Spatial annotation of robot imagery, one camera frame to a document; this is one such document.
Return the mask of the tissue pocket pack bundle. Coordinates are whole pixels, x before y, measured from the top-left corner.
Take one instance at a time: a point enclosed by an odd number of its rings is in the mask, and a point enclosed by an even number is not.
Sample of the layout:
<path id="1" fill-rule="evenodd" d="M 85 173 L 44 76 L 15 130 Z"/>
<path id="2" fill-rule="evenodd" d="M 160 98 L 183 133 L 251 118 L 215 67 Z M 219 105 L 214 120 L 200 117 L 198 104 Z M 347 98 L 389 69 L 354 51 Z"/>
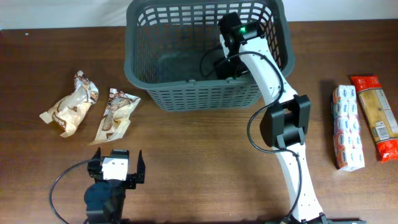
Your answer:
<path id="1" fill-rule="evenodd" d="M 352 172 L 365 167 L 355 87 L 339 85 L 332 93 L 331 108 L 338 169 Z"/>

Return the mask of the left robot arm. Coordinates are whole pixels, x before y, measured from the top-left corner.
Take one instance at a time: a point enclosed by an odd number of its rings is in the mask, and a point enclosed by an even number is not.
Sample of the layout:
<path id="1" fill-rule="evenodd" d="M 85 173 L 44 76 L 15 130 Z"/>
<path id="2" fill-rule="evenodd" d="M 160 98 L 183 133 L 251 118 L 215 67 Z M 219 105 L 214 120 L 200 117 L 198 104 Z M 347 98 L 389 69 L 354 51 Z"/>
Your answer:
<path id="1" fill-rule="evenodd" d="M 146 165 L 142 153 L 137 159 L 137 172 L 130 174 L 129 151 L 114 149 L 109 156 L 102 156 L 98 148 L 87 165 L 89 176 L 95 183 L 84 194 L 87 223 L 128 224 L 123 218 L 123 206 L 127 190 L 134 190 L 145 182 Z"/>

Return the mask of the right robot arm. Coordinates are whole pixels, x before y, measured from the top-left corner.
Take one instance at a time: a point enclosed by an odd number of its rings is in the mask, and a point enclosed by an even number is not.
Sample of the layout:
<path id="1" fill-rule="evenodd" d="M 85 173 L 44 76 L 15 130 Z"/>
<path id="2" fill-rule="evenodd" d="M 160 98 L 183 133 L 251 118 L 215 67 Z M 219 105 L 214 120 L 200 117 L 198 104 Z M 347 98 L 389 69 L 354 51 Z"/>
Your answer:
<path id="1" fill-rule="evenodd" d="M 259 87 L 265 106 L 259 125 L 267 154 L 275 154 L 282 169 L 290 199 L 290 210 L 281 223 L 328 223 L 317 200 L 310 177 L 305 136 L 311 102 L 287 83 L 273 59 L 262 23 L 243 24 L 236 12 L 219 21 L 220 42 L 225 55 L 222 65 L 241 62 Z"/>

